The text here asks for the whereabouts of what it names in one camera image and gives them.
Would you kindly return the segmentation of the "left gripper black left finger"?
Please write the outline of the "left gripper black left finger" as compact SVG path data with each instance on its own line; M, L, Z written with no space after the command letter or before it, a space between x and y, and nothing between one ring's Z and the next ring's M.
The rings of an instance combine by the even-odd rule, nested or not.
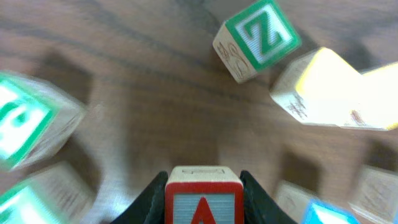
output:
M168 173L160 171L128 208L111 224L164 224Z

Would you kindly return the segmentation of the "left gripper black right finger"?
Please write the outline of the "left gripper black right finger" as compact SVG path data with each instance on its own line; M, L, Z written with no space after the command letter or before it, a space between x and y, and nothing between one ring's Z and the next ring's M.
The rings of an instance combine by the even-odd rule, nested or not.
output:
M243 183L244 222L247 224L297 224L261 187L247 170L239 176Z

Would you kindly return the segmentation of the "red letter A block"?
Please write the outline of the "red letter A block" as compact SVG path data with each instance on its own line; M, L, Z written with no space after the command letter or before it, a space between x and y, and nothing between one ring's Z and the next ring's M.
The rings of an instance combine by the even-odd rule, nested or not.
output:
M176 166L165 185L166 223L244 223L243 183L226 166Z

